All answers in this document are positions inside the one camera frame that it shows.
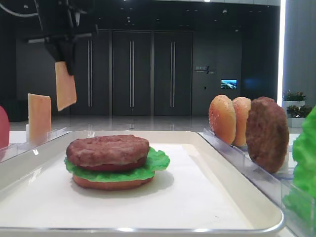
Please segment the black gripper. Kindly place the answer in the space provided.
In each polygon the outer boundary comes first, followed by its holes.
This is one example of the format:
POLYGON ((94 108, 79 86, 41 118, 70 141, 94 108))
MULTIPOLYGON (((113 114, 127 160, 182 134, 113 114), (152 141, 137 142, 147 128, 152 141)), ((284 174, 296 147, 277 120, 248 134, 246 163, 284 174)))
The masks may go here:
POLYGON ((27 36, 28 43, 44 42, 56 62, 65 62, 68 74, 75 69, 75 40, 99 31, 94 0, 35 1, 41 32, 27 36))

